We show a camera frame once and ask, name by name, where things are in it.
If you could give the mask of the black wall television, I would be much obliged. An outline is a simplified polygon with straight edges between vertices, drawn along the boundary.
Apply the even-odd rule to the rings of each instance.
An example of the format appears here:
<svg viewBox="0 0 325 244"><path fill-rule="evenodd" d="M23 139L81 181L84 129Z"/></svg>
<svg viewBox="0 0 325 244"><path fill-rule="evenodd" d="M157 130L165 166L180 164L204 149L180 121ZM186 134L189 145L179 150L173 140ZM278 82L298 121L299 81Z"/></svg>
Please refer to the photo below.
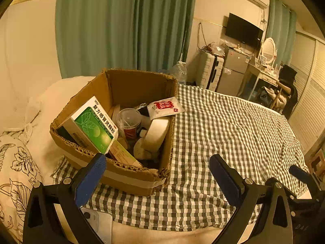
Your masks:
<svg viewBox="0 0 325 244"><path fill-rule="evenodd" d="M263 30L247 20L230 13L225 35L236 39L240 43L256 48L261 43Z"/></svg>

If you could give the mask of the amoxicillin capsules box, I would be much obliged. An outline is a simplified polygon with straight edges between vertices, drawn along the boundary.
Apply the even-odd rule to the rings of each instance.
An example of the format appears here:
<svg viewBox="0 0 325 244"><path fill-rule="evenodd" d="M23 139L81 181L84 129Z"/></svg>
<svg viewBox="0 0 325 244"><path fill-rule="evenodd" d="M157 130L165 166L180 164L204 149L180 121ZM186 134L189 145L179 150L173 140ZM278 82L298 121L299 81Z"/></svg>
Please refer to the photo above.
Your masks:
<svg viewBox="0 0 325 244"><path fill-rule="evenodd" d="M112 156L113 159L116 161L131 165L137 168L142 168L143 165L136 160L123 146L118 140L115 140L112 145L110 146L109 154Z"/></svg>

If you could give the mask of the green white medicine box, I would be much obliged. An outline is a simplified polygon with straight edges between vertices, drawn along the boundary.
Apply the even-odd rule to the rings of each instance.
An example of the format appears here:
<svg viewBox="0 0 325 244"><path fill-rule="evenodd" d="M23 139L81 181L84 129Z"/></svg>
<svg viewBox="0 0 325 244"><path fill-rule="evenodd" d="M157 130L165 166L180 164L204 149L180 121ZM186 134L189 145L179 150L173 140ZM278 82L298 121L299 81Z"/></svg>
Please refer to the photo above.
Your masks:
<svg viewBox="0 0 325 244"><path fill-rule="evenodd" d="M118 138L118 128L93 96L76 109L57 128L58 134L80 147L107 154Z"/></svg>

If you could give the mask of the oval vanity mirror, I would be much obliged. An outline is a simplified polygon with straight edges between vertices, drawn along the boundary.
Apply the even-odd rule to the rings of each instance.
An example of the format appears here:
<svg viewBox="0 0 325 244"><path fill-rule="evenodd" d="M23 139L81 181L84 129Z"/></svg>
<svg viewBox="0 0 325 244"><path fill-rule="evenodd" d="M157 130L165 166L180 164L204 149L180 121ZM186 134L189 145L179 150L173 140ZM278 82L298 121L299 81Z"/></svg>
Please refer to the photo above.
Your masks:
<svg viewBox="0 0 325 244"><path fill-rule="evenodd" d="M277 49L274 40L267 37L260 50L261 61L263 64L271 65L276 60Z"/></svg>

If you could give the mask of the floral pillow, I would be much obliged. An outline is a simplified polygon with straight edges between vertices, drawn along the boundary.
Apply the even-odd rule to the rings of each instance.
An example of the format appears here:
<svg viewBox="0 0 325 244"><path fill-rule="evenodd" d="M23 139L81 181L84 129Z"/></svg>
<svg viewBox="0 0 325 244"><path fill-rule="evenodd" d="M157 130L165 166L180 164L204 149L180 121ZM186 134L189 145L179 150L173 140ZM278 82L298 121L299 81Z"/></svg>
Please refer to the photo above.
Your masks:
<svg viewBox="0 0 325 244"><path fill-rule="evenodd" d="M43 178L25 144L10 135L1 136L0 180L1 222L16 243L22 243L30 193Z"/></svg>

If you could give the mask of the white smartphone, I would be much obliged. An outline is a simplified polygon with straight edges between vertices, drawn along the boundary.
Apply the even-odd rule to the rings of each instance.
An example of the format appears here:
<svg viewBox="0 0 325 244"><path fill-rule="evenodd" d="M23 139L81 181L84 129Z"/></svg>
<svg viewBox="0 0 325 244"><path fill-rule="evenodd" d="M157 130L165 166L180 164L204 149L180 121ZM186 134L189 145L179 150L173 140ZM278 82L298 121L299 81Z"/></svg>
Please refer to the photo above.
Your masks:
<svg viewBox="0 0 325 244"><path fill-rule="evenodd" d="M101 211L81 208L81 212L85 216L87 222L91 225L103 243L112 243L112 215Z"/></svg>

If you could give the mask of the red white sachet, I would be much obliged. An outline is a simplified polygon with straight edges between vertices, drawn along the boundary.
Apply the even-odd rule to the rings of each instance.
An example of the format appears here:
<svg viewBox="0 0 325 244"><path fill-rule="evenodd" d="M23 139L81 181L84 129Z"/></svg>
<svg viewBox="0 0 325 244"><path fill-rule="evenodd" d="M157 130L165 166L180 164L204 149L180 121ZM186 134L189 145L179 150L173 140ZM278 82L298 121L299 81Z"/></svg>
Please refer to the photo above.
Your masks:
<svg viewBox="0 0 325 244"><path fill-rule="evenodd" d="M151 102L147 106L147 110L151 120L184 112L184 108L175 96Z"/></svg>

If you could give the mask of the grey mini fridge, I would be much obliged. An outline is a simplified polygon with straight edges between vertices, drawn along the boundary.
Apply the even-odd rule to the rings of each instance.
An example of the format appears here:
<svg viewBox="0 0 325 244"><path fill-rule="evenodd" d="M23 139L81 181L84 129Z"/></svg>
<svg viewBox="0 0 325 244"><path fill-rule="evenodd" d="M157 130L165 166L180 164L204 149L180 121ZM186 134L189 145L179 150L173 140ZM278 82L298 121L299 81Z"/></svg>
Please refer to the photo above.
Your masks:
<svg viewBox="0 0 325 244"><path fill-rule="evenodd" d="M226 48L225 53L217 93L237 96L246 73L249 56L230 47Z"/></svg>

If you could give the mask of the black chair with clothes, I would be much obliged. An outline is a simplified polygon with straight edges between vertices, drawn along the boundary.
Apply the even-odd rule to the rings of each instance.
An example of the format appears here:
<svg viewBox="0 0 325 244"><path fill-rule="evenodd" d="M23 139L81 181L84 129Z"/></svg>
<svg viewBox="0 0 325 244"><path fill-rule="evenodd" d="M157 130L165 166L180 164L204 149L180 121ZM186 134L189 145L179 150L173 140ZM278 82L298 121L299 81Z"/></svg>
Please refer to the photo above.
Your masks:
<svg viewBox="0 0 325 244"><path fill-rule="evenodd" d="M298 92L294 86L297 71L288 65L284 65L279 72L279 91L273 95L270 108L282 110L282 115L289 120L292 115L293 108L297 104Z"/></svg>

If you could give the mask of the white dressing table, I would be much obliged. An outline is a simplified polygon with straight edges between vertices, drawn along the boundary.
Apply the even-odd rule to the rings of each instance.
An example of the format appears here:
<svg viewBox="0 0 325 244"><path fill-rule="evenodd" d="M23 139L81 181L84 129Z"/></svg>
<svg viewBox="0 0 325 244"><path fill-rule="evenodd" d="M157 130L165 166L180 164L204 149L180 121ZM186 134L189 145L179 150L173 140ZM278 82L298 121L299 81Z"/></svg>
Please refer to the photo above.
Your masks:
<svg viewBox="0 0 325 244"><path fill-rule="evenodd" d="M278 75L273 77L271 74L261 70L255 65L248 64L237 97L246 97L247 101L251 101L255 97L257 85L260 81L265 85L277 87L279 83L278 78Z"/></svg>

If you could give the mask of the white plastic bottle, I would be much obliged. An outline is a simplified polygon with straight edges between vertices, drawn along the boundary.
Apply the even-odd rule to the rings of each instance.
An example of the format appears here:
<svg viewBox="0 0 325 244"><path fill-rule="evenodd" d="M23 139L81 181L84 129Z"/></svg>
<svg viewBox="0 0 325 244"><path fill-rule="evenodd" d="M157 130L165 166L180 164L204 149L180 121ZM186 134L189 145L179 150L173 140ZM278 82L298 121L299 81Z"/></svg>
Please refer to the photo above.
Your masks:
<svg viewBox="0 0 325 244"><path fill-rule="evenodd" d="M169 116L153 119L143 140L142 148L151 153L157 153L160 149L170 124Z"/></svg>

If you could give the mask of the white suitcase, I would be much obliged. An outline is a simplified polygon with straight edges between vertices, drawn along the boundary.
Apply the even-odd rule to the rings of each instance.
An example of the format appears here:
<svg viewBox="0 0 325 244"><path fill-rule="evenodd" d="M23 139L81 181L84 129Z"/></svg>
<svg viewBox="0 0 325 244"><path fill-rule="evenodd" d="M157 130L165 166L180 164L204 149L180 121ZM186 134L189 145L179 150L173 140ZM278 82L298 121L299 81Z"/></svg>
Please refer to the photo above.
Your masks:
<svg viewBox="0 0 325 244"><path fill-rule="evenodd" d="M196 75L196 86L215 91L223 68L224 58L208 52L201 52Z"/></svg>

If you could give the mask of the clear plastic cup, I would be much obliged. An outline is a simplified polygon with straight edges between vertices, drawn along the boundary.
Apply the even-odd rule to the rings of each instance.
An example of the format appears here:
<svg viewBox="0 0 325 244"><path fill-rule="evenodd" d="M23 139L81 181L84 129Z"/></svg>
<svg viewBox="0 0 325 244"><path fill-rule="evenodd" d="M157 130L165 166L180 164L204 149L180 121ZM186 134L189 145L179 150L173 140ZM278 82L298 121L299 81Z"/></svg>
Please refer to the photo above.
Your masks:
<svg viewBox="0 0 325 244"><path fill-rule="evenodd" d="M133 147L141 130L141 114L133 108L121 110L117 115L117 123L122 137Z"/></svg>

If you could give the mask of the green checkered cloth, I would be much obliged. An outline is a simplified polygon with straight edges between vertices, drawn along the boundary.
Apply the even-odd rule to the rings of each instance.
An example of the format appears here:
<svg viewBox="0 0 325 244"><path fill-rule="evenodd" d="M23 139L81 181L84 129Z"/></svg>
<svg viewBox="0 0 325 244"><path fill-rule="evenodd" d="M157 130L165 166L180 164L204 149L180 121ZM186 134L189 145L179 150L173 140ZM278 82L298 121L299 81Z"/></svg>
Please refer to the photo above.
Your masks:
<svg viewBox="0 0 325 244"><path fill-rule="evenodd" d="M274 177L296 196L307 186L289 167L307 169L300 142L286 118L261 105L195 86L181 85L177 98L169 184L150 197L99 184L87 207L112 215L121 224L150 230L192 231L222 228L230 206L208 168L219 154L242 177L264 184Z"/></svg>

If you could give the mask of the brown cardboard box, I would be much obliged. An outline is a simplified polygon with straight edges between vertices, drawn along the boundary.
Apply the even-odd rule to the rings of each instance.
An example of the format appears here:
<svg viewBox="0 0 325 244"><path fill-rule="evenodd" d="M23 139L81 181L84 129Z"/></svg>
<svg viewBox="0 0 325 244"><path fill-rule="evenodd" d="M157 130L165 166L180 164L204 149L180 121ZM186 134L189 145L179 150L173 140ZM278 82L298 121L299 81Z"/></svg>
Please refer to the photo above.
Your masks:
<svg viewBox="0 0 325 244"><path fill-rule="evenodd" d="M113 105L135 107L144 102L170 98L177 95L177 81L170 75L127 69L106 69L89 81L78 93L73 94L63 110L50 125L50 134L58 147L64 151L68 162L76 169L85 167L94 152L65 139L58 128L60 124L91 97L95 96L105 111ZM158 171L136 168L107 159L106 171L101 182L113 188L138 196L151 196L167 185L171 172L175 117L167 130L160 153Z"/></svg>

